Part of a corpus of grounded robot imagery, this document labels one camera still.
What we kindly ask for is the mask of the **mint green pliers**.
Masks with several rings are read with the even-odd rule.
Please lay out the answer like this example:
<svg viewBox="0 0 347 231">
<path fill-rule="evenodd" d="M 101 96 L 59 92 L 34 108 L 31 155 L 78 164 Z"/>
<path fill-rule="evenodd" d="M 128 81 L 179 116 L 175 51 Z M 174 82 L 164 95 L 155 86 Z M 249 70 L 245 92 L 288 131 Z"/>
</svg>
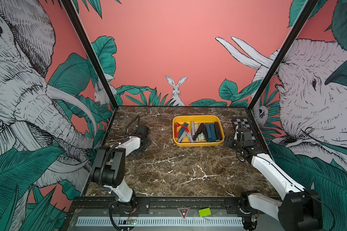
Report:
<svg viewBox="0 0 347 231">
<path fill-rule="evenodd" d="M 205 135 L 204 135 L 203 133 L 200 133 L 200 134 L 199 134 L 199 140 L 200 140 L 200 141 L 206 141 Z"/>
</svg>

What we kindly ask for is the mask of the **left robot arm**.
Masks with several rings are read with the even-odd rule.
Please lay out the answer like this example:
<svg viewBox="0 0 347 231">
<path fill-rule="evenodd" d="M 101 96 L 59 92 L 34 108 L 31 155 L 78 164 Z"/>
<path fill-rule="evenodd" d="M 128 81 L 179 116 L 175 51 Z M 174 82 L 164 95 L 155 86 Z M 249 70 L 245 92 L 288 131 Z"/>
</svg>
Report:
<svg viewBox="0 0 347 231">
<path fill-rule="evenodd" d="M 140 157 L 151 144 L 150 128 L 139 126 L 137 131 L 126 136 L 113 146 L 101 146 L 91 168 L 89 179 L 101 190 L 112 194 L 120 203 L 133 201 L 135 192 L 124 180 L 127 156 Z"/>
</svg>

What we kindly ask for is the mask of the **black pliers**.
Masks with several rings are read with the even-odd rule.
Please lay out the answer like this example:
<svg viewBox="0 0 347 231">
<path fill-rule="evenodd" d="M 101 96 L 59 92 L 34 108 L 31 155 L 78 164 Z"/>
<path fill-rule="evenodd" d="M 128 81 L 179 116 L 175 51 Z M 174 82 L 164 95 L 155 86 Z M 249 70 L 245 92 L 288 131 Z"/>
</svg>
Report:
<svg viewBox="0 0 347 231">
<path fill-rule="evenodd" d="M 198 136 L 199 136 L 200 133 L 203 133 L 203 134 L 205 135 L 205 139 L 206 139 L 206 141 L 207 141 L 208 138 L 207 138 L 207 132 L 206 132 L 205 123 L 201 123 L 201 124 L 199 125 Z"/>
<path fill-rule="evenodd" d="M 215 126 L 216 140 L 220 141 L 220 140 L 222 140 L 222 133 L 221 133 L 219 123 L 215 122 L 214 126 Z"/>
</svg>

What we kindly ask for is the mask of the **yellow plastic storage tray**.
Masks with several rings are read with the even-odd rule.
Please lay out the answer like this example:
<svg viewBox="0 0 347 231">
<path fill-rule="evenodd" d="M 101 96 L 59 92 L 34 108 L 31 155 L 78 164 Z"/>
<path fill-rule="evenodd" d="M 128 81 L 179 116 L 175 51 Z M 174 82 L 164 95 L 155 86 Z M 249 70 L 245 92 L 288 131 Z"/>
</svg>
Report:
<svg viewBox="0 0 347 231">
<path fill-rule="evenodd" d="M 201 124 L 201 123 L 215 123 L 218 122 L 220 129 L 221 129 L 221 133 L 222 133 L 222 140 L 220 141 L 216 141 L 216 142 L 212 142 L 212 141 L 200 141 L 199 137 L 198 139 L 193 143 L 189 142 L 188 138 L 185 138 L 183 142 L 178 142 L 179 138 L 175 138 L 174 137 L 174 126 L 175 123 L 188 123 L 188 132 L 191 132 L 191 121 L 194 121 L 195 124 Z M 224 132 L 222 129 L 222 125 L 220 122 L 220 119 L 215 116 L 215 115 L 189 115 L 189 116 L 184 116 L 184 115 L 180 115 L 180 116 L 176 116 L 173 119 L 173 141 L 175 142 L 175 144 L 179 147 L 196 147 L 196 146 L 216 146 L 216 145 L 220 145 L 221 143 L 224 142 Z"/>
</svg>

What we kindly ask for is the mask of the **grey pliers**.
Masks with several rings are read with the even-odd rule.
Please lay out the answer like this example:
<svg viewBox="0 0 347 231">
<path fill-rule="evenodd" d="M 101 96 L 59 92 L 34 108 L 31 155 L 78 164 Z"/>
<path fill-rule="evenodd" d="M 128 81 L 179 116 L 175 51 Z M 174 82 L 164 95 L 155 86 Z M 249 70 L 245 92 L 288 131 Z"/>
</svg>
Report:
<svg viewBox="0 0 347 231">
<path fill-rule="evenodd" d="M 194 122 L 194 121 L 191 121 L 191 135 L 192 135 L 192 137 L 194 137 L 195 132 L 196 132 L 196 129 L 195 129 L 195 122 Z"/>
<path fill-rule="evenodd" d="M 185 138 L 188 138 L 189 142 L 191 143 L 194 142 L 191 132 L 187 132 L 187 131 L 182 133 L 182 135 L 179 137 L 178 142 L 183 142 Z"/>
</svg>

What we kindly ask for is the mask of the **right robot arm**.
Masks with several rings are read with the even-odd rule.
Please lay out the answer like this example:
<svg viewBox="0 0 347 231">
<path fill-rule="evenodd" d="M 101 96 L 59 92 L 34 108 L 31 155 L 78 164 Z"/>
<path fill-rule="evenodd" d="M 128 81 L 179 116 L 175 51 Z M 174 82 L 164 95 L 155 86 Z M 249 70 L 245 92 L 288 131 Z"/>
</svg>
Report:
<svg viewBox="0 0 347 231">
<path fill-rule="evenodd" d="M 307 190 L 284 172 L 261 146 L 252 141 L 249 129 L 238 128 L 235 135 L 224 138 L 224 145 L 240 154 L 242 162 L 256 168 L 280 196 L 280 200 L 276 200 L 258 191 L 242 192 L 237 206 L 244 214 L 242 224 L 245 230 L 256 229 L 258 212 L 277 220 L 286 231 L 318 231 L 323 228 L 320 195 L 315 190 Z"/>
</svg>

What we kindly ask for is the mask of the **red plastic tool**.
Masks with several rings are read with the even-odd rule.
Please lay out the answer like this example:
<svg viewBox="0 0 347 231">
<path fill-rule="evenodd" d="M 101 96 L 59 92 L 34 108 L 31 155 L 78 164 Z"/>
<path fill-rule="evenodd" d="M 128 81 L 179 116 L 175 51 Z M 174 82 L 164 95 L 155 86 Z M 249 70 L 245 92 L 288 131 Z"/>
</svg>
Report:
<svg viewBox="0 0 347 231">
<path fill-rule="evenodd" d="M 174 126 L 174 137 L 175 138 L 178 138 L 178 132 L 179 132 L 179 130 L 180 130 L 180 125 L 179 125 L 180 123 L 178 123 L 178 122 L 176 122 L 175 123 L 175 126 Z"/>
</svg>

